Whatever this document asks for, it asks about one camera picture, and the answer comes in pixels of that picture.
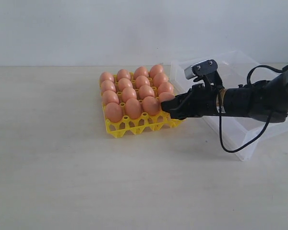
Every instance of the clear plastic container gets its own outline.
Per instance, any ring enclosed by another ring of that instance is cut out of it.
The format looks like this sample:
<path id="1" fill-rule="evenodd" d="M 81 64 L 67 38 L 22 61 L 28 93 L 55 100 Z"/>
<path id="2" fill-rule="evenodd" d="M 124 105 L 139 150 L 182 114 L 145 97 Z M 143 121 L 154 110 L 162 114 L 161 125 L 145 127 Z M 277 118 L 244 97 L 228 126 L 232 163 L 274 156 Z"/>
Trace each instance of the clear plastic container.
<path id="1" fill-rule="evenodd" d="M 218 73 L 220 74 L 225 88 L 237 88 L 238 84 L 246 84 L 248 72 L 259 65 L 256 61 L 240 51 L 232 51 L 219 55 L 211 55 L 194 60 L 172 61 L 170 71 L 170 81 L 175 86 L 178 93 L 184 93 L 194 84 L 192 80 L 187 80 L 184 75 L 184 69 L 191 64 L 201 62 L 207 59 L 214 59 L 218 64 Z M 252 74 L 252 83 L 259 80 L 271 80 L 278 76 L 268 69 L 258 68 Z M 219 118 L 204 116 L 205 122 L 215 131 L 219 132 Z M 251 118 L 223 117 L 222 130 L 224 144 L 230 150 L 239 148 L 243 144 L 253 139 L 263 128 L 264 122 L 259 122 Z M 257 141 L 237 152 L 240 160 L 249 160 L 258 144 L 267 138 L 277 136 L 288 131 L 288 118 L 286 122 L 279 124 L 269 124 L 265 133 Z"/>

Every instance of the table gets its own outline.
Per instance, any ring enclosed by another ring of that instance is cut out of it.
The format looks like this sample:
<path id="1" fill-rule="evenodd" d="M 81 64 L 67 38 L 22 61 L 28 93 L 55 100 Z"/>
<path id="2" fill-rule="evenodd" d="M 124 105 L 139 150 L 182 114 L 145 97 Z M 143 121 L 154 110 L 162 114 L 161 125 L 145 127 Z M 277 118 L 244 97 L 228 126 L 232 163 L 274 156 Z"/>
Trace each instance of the table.
<path id="1" fill-rule="evenodd" d="M 202 119 L 115 139 L 97 82 L 120 68 L 0 67 L 0 230 L 288 229 L 288 133 L 246 162 Z"/>

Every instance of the yellow egg tray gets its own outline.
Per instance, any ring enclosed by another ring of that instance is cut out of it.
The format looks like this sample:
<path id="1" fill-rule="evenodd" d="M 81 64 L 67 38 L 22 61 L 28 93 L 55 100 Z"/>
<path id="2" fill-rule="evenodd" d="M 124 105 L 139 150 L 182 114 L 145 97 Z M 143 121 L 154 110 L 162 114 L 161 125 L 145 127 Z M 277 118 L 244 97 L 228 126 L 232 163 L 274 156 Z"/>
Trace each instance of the yellow egg tray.
<path id="1" fill-rule="evenodd" d="M 135 88 L 135 81 L 133 80 L 133 73 L 130 72 L 132 78 L 132 84 Z M 116 75 L 113 75 L 115 78 L 115 85 L 117 87 L 117 80 Z M 152 79 L 148 78 L 151 82 L 151 87 L 154 89 L 155 96 L 157 95 L 157 88 L 153 86 Z M 117 95 L 121 102 L 121 92 L 117 92 Z M 143 112 L 138 119 L 131 119 L 129 116 L 126 115 L 125 112 L 125 103 L 120 103 L 120 106 L 123 109 L 124 116 L 121 121 L 119 122 L 111 122 L 109 119 L 105 117 L 105 105 L 102 104 L 102 110 L 104 113 L 104 120 L 106 125 L 106 131 L 108 134 L 111 134 L 115 138 L 121 138 L 125 135 L 127 131 L 137 135 L 141 134 L 146 128 L 150 129 L 151 131 L 157 131 L 162 127 L 177 127 L 182 121 L 177 119 L 171 119 L 169 113 L 166 113 L 162 110 L 155 115 L 150 116 L 148 113 Z"/>

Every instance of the black cable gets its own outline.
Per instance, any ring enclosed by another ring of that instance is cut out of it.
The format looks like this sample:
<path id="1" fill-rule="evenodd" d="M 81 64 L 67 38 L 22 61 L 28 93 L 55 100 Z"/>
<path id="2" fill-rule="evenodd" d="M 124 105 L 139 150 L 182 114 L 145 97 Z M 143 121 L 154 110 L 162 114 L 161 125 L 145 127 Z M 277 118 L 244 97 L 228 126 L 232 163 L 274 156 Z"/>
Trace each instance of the black cable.
<path id="1" fill-rule="evenodd" d="M 250 140 L 246 144 L 242 145 L 240 148 L 237 148 L 235 150 L 228 150 L 228 149 L 225 148 L 224 143 L 223 143 L 223 138 L 222 138 L 222 112 L 221 112 L 221 94 L 220 94 L 220 90 L 217 90 L 217 94 L 218 94 L 218 100 L 219 100 L 219 138 L 220 138 L 221 146 L 222 146 L 223 150 L 226 151 L 226 152 L 229 152 L 229 153 L 239 152 L 240 150 L 244 149 L 245 147 L 247 147 L 250 144 L 252 144 L 253 142 L 255 142 L 258 138 L 261 137 L 262 134 L 264 134 L 265 130 L 267 129 L 267 127 L 268 127 L 268 125 L 270 123 L 273 111 L 271 111 L 271 113 L 269 114 L 268 119 L 265 122 L 265 125 L 264 125 L 263 129 L 261 130 L 261 132 L 256 137 L 254 137 L 252 140 Z"/>
<path id="2" fill-rule="evenodd" d="M 251 71 L 248 73 L 248 76 L 246 77 L 246 83 L 248 84 L 248 86 L 252 85 L 251 84 L 251 75 L 253 74 L 254 70 L 257 69 L 257 68 L 267 68 L 267 69 L 272 70 L 272 71 L 274 71 L 276 73 L 282 73 L 283 72 L 283 70 L 281 70 L 281 69 L 275 69 L 275 68 L 273 68 L 271 66 L 267 66 L 267 65 L 256 66 L 253 69 L 251 69 Z"/>

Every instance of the brown egg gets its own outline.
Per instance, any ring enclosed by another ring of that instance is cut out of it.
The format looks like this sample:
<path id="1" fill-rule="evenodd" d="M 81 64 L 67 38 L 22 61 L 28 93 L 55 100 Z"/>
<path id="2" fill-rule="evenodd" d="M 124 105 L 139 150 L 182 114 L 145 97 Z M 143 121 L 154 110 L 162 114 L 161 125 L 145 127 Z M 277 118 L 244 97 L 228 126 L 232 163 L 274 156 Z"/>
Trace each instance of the brown egg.
<path id="1" fill-rule="evenodd" d="M 151 67 L 151 69 L 149 71 L 149 77 L 154 79 L 155 75 L 157 75 L 159 73 L 163 73 L 163 66 L 154 65 L 153 67 Z"/>
<path id="2" fill-rule="evenodd" d="M 137 68 L 133 74 L 133 79 L 137 79 L 139 76 L 146 76 L 148 78 L 148 70 L 146 67 L 141 66 Z"/>
<path id="3" fill-rule="evenodd" d="M 107 105 L 111 102 L 117 103 L 119 104 L 119 97 L 116 95 L 115 92 L 111 91 L 111 90 L 107 90 L 104 91 L 104 93 L 102 94 L 102 102 L 104 105 Z"/>
<path id="4" fill-rule="evenodd" d="M 114 77 L 113 77 L 112 73 L 103 72 L 103 73 L 100 75 L 100 78 L 99 78 L 100 84 L 101 84 L 103 81 L 105 81 L 105 80 L 114 82 Z"/>
<path id="5" fill-rule="evenodd" d="M 148 85 L 142 85 L 139 89 L 139 97 L 141 100 L 143 100 L 145 97 L 148 96 L 155 96 L 155 92 L 153 90 L 152 87 L 148 86 Z"/>
<path id="6" fill-rule="evenodd" d="M 142 107 L 138 100 L 130 98 L 125 104 L 126 114 L 131 119 L 138 119 L 142 114 Z"/>
<path id="7" fill-rule="evenodd" d="M 128 72 L 128 70 L 121 69 L 117 72 L 117 75 L 116 75 L 117 81 L 120 81 L 120 79 L 122 79 L 122 78 L 127 78 L 128 80 L 131 81 L 131 76 L 130 76 L 130 73 Z"/>
<path id="8" fill-rule="evenodd" d="M 162 92 L 173 93 L 174 86 L 169 82 L 164 82 L 158 87 L 158 90 L 157 90 L 158 95 L 160 95 Z"/>
<path id="9" fill-rule="evenodd" d="M 159 101 L 151 96 L 145 97 L 142 102 L 143 110 L 151 116 L 155 116 L 160 111 Z"/>
<path id="10" fill-rule="evenodd" d="M 168 77 L 165 73 L 159 73 L 157 75 L 155 75 L 154 79 L 153 79 L 153 84 L 154 86 L 156 86 L 157 88 L 164 82 L 168 81 Z"/>
<path id="11" fill-rule="evenodd" d="M 135 80 L 135 87 L 137 89 L 139 89 L 142 85 L 150 86 L 149 79 L 146 76 L 143 76 L 143 75 L 137 77 L 137 79 Z"/>
<path id="12" fill-rule="evenodd" d="M 113 82 L 109 81 L 109 80 L 105 80 L 101 83 L 101 94 L 104 93 L 104 91 L 107 91 L 107 90 L 111 90 L 113 92 L 116 92 L 116 88 L 115 88 L 115 85 Z"/>
<path id="13" fill-rule="evenodd" d="M 123 110 L 119 104 L 111 102 L 106 105 L 105 108 L 105 117 L 110 121 L 116 123 L 123 118 Z"/>
<path id="14" fill-rule="evenodd" d="M 132 83 L 129 79 L 127 78 L 122 78 L 119 80 L 119 90 L 122 92 L 125 88 L 131 87 L 132 88 Z"/>
<path id="15" fill-rule="evenodd" d="M 136 91 L 131 87 L 127 87 L 123 90 L 123 92 L 121 92 L 121 99 L 123 100 L 123 102 L 126 102 L 130 98 L 135 98 L 135 99 L 137 98 Z"/>
<path id="16" fill-rule="evenodd" d="M 174 99 L 175 96 L 169 92 L 162 92 L 160 95 L 159 95 L 159 102 L 162 103 L 162 102 L 165 102 L 165 101 L 170 101 L 172 99 Z"/>

